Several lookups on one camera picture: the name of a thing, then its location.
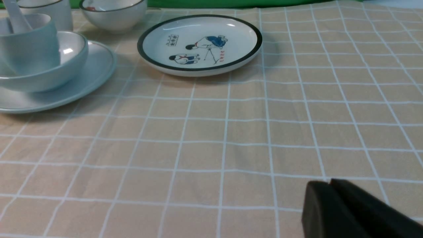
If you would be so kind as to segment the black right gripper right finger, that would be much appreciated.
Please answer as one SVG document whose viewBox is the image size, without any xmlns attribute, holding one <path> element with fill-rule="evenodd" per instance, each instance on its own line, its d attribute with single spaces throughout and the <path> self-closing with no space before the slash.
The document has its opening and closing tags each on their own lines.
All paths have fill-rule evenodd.
<svg viewBox="0 0 423 238">
<path fill-rule="evenodd" d="M 351 214 L 372 238 L 421 238 L 423 227 L 367 191 L 344 179 L 331 179 Z"/>
</svg>

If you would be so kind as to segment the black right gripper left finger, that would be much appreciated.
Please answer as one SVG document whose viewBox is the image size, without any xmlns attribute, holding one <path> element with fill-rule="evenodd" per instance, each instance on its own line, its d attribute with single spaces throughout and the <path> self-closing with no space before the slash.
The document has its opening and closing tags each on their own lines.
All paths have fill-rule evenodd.
<svg viewBox="0 0 423 238">
<path fill-rule="evenodd" d="M 370 238 L 326 182 L 306 185 L 301 223 L 305 238 Z"/>
</svg>

